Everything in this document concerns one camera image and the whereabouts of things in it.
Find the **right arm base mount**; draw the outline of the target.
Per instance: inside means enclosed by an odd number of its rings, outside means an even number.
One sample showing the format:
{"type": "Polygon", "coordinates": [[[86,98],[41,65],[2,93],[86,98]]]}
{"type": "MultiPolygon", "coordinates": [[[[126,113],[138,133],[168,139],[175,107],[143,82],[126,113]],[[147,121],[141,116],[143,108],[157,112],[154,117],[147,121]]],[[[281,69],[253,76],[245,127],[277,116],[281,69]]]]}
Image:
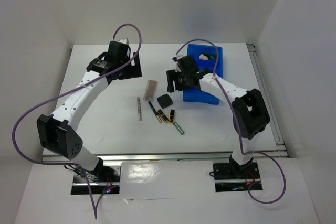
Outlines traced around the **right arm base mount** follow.
{"type": "Polygon", "coordinates": [[[256,162],[240,174],[235,174],[229,163],[214,163],[209,175],[214,179],[217,193],[247,191],[249,186],[251,186],[251,191],[263,190],[256,162]]]}

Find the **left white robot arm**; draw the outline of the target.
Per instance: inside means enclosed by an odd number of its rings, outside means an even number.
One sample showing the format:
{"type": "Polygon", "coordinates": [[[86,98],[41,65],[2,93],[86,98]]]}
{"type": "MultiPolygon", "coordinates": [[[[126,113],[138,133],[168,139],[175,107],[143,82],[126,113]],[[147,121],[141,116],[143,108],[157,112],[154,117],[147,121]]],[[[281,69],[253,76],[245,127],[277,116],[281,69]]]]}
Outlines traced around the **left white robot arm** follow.
{"type": "Polygon", "coordinates": [[[113,168],[104,166],[101,158],[84,147],[76,130],[94,100],[113,80],[142,76],[139,57],[135,57],[134,65],[129,62],[133,55],[128,39],[110,41],[108,51],[87,66],[78,84],[79,90],[51,115],[42,114],[37,119],[41,146],[85,169],[85,176],[93,182],[117,179],[118,176],[113,168]]]}

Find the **black square compact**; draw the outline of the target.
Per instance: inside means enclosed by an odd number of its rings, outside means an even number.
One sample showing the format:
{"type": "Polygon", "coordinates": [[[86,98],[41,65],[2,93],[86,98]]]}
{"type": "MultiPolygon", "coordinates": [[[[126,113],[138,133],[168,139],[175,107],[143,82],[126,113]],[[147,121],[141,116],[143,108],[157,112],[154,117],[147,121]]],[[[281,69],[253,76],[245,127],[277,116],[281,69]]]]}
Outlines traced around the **black square compact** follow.
{"type": "Polygon", "coordinates": [[[162,109],[168,108],[173,104],[173,101],[168,94],[163,94],[157,97],[157,102],[162,109]]]}

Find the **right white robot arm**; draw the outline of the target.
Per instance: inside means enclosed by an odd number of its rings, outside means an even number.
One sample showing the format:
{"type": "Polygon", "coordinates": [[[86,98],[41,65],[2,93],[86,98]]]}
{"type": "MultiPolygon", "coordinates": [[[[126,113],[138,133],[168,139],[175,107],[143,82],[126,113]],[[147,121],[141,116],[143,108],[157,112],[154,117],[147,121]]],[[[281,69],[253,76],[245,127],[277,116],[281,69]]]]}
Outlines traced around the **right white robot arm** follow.
{"type": "Polygon", "coordinates": [[[173,61],[175,69],[166,72],[168,92],[197,88],[229,105],[239,140],[229,157],[229,172],[235,178],[242,177],[253,162],[261,132],[270,123],[262,93],[258,89],[240,88],[208,68],[200,69],[192,56],[176,55],[173,61]]]}

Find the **beige makeup sponge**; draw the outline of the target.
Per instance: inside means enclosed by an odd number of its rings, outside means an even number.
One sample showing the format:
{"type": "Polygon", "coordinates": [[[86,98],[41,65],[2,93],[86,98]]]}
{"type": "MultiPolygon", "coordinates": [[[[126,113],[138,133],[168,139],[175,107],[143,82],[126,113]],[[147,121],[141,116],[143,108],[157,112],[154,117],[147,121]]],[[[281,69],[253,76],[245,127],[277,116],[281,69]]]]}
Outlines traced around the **beige makeup sponge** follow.
{"type": "Polygon", "coordinates": [[[202,59],[202,60],[208,60],[208,56],[204,55],[204,54],[201,54],[199,56],[199,59],[202,59]]]}

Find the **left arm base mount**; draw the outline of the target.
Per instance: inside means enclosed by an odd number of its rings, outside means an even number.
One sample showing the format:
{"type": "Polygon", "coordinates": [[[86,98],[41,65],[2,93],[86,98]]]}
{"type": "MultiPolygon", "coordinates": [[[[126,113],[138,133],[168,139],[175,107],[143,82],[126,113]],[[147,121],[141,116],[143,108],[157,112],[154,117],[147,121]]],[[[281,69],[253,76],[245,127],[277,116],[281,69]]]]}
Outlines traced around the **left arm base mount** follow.
{"type": "MultiPolygon", "coordinates": [[[[107,195],[116,195],[120,193],[121,164],[112,164],[110,167],[114,170],[113,178],[107,175],[103,175],[103,178],[97,178],[96,176],[87,173],[93,195],[99,195],[102,192],[107,195]]],[[[71,171],[74,175],[71,194],[88,195],[89,189],[87,187],[87,181],[81,169],[73,165],[65,165],[64,168],[71,171]]]]}

